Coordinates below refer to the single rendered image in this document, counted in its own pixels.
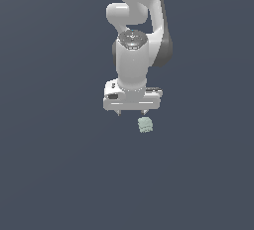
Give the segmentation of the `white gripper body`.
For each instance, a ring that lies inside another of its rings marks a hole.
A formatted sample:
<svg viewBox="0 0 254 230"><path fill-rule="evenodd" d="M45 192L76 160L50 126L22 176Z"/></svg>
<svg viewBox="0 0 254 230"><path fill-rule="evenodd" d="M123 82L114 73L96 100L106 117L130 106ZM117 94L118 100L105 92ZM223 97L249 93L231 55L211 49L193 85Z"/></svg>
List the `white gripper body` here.
<svg viewBox="0 0 254 230"><path fill-rule="evenodd" d="M158 109L163 90L160 87L143 87L127 90L118 85L117 78L106 82L104 87L103 108L107 111Z"/></svg>

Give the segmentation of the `small pale green cube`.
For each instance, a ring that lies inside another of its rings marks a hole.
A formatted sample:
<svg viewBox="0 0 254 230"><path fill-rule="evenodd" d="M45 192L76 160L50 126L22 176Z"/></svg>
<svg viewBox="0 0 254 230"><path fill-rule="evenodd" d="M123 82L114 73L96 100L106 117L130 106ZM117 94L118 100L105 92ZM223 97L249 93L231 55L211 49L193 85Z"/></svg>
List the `small pale green cube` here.
<svg viewBox="0 0 254 230"><path fill-rule="evenodd" d="M147 133L153 130L153 122L149 117L139 118L138 126L141 133Z"/></svg>

